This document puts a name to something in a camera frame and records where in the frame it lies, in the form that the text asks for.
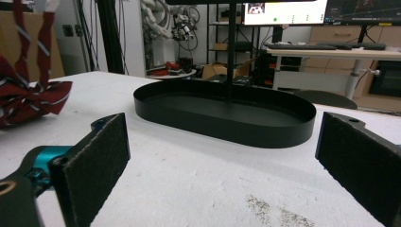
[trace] bright monitor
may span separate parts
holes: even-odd
[[[401,26],[401,0],[328,0],[324,23]]]
[[[319,25],[323,24],[327,0],[313,2],[246,3],[244,25]]]

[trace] keyboard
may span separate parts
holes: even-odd
[[[326,44],[265,44],[269,49],[290,49],[290,50],[336,50],[333,45]]]
[[[352,48],[361,48],[365,50],[385,50],[386,45],[385,44],[375,44],[375,43],[346,43],[346,42],[323,42],[323,43],[317,43],[317,45],[332,45],[335,47],[340,47],[340,46],[350,46]]]

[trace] cabinet handle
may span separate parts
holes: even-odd
[[[351,33],[339,33],[339,32],[335,32],[334,33],[335,36],[351,36]]]

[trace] stain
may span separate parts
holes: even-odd
[[[247,197],[248,207],[267,226],[313,227],[315,223],[308,218],[297,215],[287,209],[270,206],[253,195]]]

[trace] red bow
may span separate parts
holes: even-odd
[[[0,128],[37,118],[45,114],[58,114],[71,90],[72,82],[49,82],[51,26],[53,12],[44,12],[44,23],[39,31],[38,65],[40,79],[30,87],[26,66],[26,53],[30,38],[24,26],[21,0],[14,0],[14,19],[21,42],[20,59],[12,66],[0,55]]]

